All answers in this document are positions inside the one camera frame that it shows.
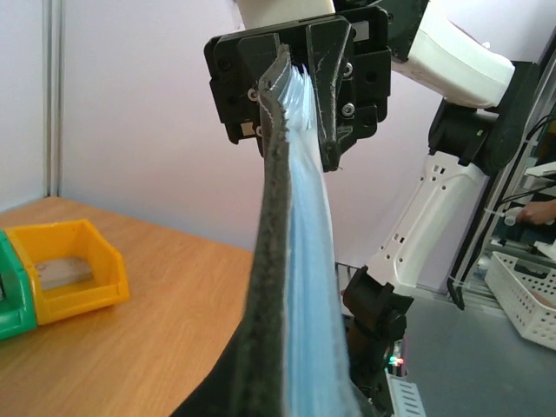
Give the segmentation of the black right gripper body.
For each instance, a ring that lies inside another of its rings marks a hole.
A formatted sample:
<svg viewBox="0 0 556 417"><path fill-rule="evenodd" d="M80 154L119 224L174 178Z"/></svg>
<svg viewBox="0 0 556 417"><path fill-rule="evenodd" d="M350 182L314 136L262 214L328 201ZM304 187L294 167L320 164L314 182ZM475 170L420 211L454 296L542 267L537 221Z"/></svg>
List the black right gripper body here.
<svg viewBox="0 0 556 417"><path fill-rule="evenodd" d="M391 90L387 14L377 6L366 6L323 17L215 36L208 41L204 56L210 74L209 84L218 116L233 144L255 137L255 132L243 130L244 124L253 128L260 124L256 103L258 87L249 89L247 94L238 93L242 70L236 48L239 38L277 34L278 48L282 44L288 46L291 63L299 69L306 69L309 74L306 27L307 22L313 19L345 19L351 24L352 55L344 69L338 99L342 105L342 121L352 126L348 149L358 140L372 136L378 124L386 118Z"/></svg>

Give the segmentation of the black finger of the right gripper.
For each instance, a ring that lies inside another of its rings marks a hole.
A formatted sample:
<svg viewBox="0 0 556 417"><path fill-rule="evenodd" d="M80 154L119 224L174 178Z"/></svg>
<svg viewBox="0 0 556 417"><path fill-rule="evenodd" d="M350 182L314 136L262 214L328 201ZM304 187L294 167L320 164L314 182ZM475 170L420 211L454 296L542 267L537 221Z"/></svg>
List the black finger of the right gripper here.
<svg viewBox="0 0 556 417"><path fill-rule="evenodd" d="M345 19L310 20L306 40L322 167L336 171L352 135L351 124L342 121L338 102L344 69L352 55L351 24Z"/></svg>
<svg viewBox="0 0 556 417"><path fill-rule="evenodd" d="M258 85L260 77L273 64L277 57L278 35L261 34L241 36L236 46L242 63L239 94Z"/></svg>

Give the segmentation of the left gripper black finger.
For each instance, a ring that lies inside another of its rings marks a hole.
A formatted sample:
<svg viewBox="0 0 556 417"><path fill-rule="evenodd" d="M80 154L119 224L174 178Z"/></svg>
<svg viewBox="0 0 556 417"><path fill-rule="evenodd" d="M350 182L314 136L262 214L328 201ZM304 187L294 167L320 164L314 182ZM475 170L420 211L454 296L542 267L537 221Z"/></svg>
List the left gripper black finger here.
<svg viewBox="0 0 556 417"><path fill-rule="evenodd" d="M172 414L261 414L261 322L254 315L244 315L211 371Z"/></svg>

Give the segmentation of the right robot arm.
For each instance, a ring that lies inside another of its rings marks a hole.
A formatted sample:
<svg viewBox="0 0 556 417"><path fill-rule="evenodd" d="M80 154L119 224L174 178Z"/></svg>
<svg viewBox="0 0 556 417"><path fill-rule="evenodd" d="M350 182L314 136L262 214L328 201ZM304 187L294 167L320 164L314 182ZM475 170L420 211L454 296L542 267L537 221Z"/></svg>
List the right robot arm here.
<svg viewBox="0 0 556 417"><path fill-rule="evenodd" d="M204 56L231 142L255 138L264 189L231 416L400 415L391 362L410 291L455 209L515 155L539 68L491 52L437 1L240 1ZM387 114L398 72L439 93L416 189L339 290L327 172Z"/></svg>

